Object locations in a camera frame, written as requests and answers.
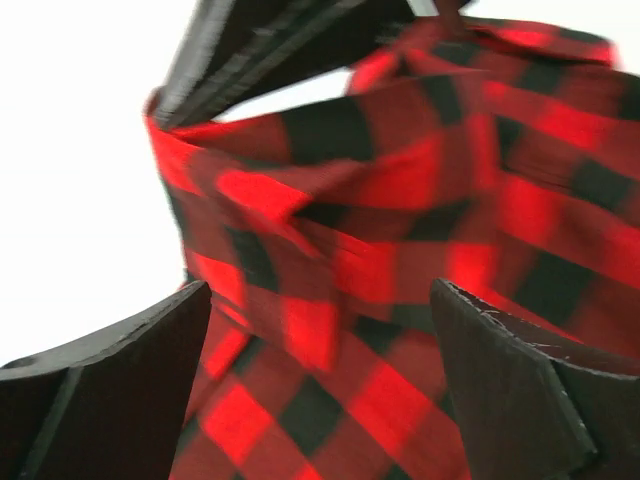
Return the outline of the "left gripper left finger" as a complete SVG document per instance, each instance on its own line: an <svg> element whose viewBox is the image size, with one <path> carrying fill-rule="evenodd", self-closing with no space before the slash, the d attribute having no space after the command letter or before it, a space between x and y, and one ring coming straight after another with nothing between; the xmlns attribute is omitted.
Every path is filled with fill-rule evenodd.
<svg viewBox="0 0 640 480"><path fill-rule="evenodd" d="M211 293L193 282L148 309L1 368L4 479L166 479Z"/></svg>

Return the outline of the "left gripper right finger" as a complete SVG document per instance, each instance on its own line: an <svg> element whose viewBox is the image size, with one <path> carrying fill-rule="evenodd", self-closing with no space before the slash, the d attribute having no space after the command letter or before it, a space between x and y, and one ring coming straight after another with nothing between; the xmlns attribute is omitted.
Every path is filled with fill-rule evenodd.
<svg viewBox="0 0 640 480"><path fill-rule="evenodd" d="M639 362L437 279L432 320L474 479L639 477Z"/></svg>

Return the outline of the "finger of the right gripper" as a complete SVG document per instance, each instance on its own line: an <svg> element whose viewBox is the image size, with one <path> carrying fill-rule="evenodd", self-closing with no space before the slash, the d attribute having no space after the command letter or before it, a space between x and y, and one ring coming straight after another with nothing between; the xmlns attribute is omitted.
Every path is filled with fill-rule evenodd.
<svg viewBox="0 0 640 480"><path fill-rule="evenodd" d="M460 35L463 1L202 1L151 104L160 128L230 107L368 55L418 16Z"/></svg>

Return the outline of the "red black plaid shirt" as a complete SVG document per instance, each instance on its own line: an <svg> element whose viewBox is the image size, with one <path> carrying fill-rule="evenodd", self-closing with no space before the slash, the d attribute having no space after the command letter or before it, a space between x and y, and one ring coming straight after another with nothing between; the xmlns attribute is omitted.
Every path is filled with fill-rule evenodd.
<svg viewBox="0 0 640 480"><path fill-rule="evenodd" d="M346 95L147 131L211 315L174 479L466 479L437 278L639 352L639 80L607 39L431 19Z"/></svg>

